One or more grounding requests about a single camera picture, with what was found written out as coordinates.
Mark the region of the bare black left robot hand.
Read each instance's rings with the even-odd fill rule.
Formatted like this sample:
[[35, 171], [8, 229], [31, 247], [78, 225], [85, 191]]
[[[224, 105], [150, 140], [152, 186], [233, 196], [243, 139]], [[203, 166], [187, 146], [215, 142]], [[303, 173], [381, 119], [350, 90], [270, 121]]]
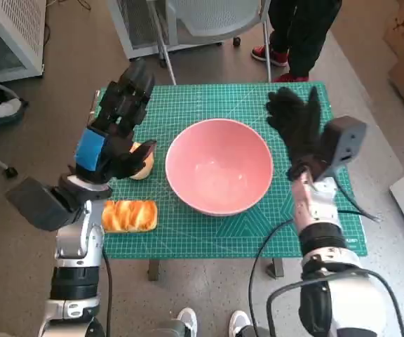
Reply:
[[91, 117], [77, 145], [75, 174], [90, 183], [103, 184], [111, 178], [134, 176], [145, 167], [155, 140], [132, 149], [134, 128], [146, 114], [154, 75], [143, 60], [132, 62], [118, 81], [106, 87], [96, 117]]

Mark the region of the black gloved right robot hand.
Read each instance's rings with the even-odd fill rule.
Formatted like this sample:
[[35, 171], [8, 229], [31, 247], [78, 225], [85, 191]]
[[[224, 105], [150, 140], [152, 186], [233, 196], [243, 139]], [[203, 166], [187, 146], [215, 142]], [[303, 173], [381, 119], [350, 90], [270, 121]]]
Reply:
[[287, 87], [268, 94], [267, 123], [275, 129], [286, 147], [290, 161], [288, 178], [297, 180], [305, 171], [318, 180], [326, 164], [321, 156], [321, 106], [316, 87], [307, 101]]

